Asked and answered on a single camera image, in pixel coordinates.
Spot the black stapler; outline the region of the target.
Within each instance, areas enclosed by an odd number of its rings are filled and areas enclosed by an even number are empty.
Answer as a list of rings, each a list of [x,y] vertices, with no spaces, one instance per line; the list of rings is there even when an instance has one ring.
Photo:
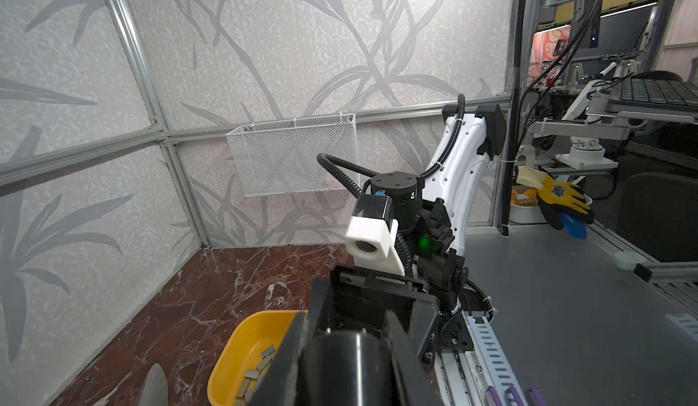
[[[318,336],[301,351],[297,405],[396,405],[385,341],[358,331]]]

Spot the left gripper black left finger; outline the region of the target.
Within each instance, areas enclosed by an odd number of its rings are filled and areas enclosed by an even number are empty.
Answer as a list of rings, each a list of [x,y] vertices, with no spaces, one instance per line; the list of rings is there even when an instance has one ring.
[[[295,405],[299,359],[306,343],[307,315],[298,313],[250,405]]]

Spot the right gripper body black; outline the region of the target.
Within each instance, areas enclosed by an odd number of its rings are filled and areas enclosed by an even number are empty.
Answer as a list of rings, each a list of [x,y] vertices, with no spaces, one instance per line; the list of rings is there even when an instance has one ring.
[[[310,322],[318,333],[359,331],[383,338],[385,312],[393,311],[421,364],[431,369],[436,353],[469,349],[468,270],[454,246],[445,201],[425,200],[424,187],[423,179],[404,172],[378,173],[367,181],[360,193],[392,199],[394,246],[405,275],[338,265],[328,282],[314,286]]]

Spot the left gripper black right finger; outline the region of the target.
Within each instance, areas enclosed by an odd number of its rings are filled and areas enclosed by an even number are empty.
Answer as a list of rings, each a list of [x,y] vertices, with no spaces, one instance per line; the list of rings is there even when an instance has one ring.
[[[442,401],[412,350],[408,337],[393,311],[386,311],[383,339],[390,351],[394,405],[441,405]]]

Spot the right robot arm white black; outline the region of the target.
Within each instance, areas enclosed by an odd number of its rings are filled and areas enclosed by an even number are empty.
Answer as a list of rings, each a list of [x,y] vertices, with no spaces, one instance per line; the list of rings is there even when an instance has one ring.
[[[345,234],[356,272],[335,281],[362,295],[336,311],[340,327],[375,333],[385,311],[394,311],[422,364],[444,349],[469,350],[463,317],[476,307],[493,315],[483,291],[468,278],[465,230],[476,186],[505,145],[506,122],[497,105],[465,111],[465,97],[443,109],[444,136],[420,174],[378,173],[326,153],[325,171],[356,197]]]

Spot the yellow plastic tray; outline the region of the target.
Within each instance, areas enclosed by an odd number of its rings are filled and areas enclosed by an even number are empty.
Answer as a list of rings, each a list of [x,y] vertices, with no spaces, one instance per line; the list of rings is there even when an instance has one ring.
[[[241,322],[222,351],[207,385],[212,405],[282,405],[269,371],[300,311],[254,313]]]

